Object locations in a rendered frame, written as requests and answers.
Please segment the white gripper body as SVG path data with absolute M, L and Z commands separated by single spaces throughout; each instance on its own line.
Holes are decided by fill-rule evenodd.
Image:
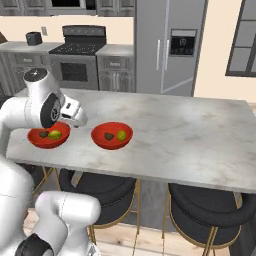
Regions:
M 66 98 L 61 108 L 60 119 L 74 127 L 85 126 L 88 118 L 77 100 Z

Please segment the red bowl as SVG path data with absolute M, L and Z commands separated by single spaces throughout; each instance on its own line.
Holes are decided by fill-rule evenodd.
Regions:
M 53 130 L 58 130 L 62 133 L 62 136 L 58 140 L 52 140 L 49 137 L 41 138 L 39 136 L 40 131 L 48 131 L 49 133 Z M 52 149 L 63 144 L 70 135 L 70 126 L 64 122 L 56 122 L 51 128 L 40 128 L 40 129 L 31 129 L 27 134 L 27 139 L 31 144 L 38 148 L 43 149 Z
M 108 150 L 116 150 L 126 146 L 132 136 L 132 128 L 121 122 L 102 123 L 91 132 L 91 138 L 94 143 Z

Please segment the grey oven with black hob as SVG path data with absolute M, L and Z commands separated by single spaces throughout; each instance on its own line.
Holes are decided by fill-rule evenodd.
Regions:
M 107 43 L 106 27 L 66 25 L 62 31 L 65 42 L 49 51 L 51 73 L 61 88 L 98 90 L 96 52 Z

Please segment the grey base cupboards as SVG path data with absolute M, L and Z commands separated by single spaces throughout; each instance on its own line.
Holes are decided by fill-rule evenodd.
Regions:
M 107 44 L 96 53 L 101 90 L 135 91 L 133 53 L 133 46 L 126 44 Z
M 44 42 L 29 46 L 26 42 L 9 41 L 0 44 L 0 81 L 7 95 L 14 95 L 26 85 L 24 74 L 32 68 L 51 69 L 49 52 L 60 43 Z

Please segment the black stool with gold legs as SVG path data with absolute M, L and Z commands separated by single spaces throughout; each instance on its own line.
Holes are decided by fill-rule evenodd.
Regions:
M 34 232 L 47 245 L 43 256 L 100 256 L 94 230 L 121 222 L 131 209 L 137 180 L 73 170 L 59 173 L 59 191 L 45 191 L 35 204 Z
M 210 251 L 227 248 L 240 235 L 242 225 L 256 213 L 256 194 L 168 184 L 164 219 L 170 217 L 176 231 L 188 242 Z

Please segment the black toaster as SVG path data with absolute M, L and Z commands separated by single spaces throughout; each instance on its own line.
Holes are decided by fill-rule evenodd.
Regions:
M 29 46 L 36 46 L 42 43 L 42 37 L 40 32 L 28 32 L 26 34 L 27 44 Z

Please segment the black microwave oven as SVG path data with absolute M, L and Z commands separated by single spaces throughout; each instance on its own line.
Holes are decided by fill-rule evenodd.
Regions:
M 86 10 L 96 9 L 96 0 L 51 0 L 53 7 L 81 7 Z

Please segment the grey fridge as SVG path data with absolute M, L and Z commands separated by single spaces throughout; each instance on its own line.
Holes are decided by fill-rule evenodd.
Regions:
M 138 93 L 193 96 L 208 0 L 136 0 Z

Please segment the dark framed window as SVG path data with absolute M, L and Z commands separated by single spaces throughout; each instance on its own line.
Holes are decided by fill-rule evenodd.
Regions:
M 256 77 L 256 0 L 242 0 L 226 76 Z

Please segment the grey wall cupboards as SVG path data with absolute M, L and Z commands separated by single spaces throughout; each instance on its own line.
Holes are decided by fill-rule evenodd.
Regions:
M 53 7 L 51 0 L 0 0 L 1 16 L 91 15 L 133 17 L 135 0 L 96 0 L 95 10 L 81 7 Z

